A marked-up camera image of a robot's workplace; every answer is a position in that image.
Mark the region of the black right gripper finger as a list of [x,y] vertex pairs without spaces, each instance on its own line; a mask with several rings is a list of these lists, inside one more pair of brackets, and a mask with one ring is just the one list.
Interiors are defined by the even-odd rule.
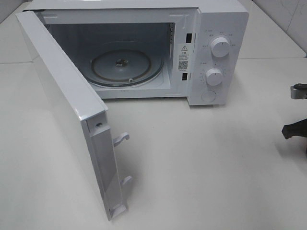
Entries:
[[301,120],[293,124],[284,125],[282,134],[285,139],[292,137],[307,137],[307,121]]
[[298,83],[290,87],[292,99],[307,98],[307,84]]

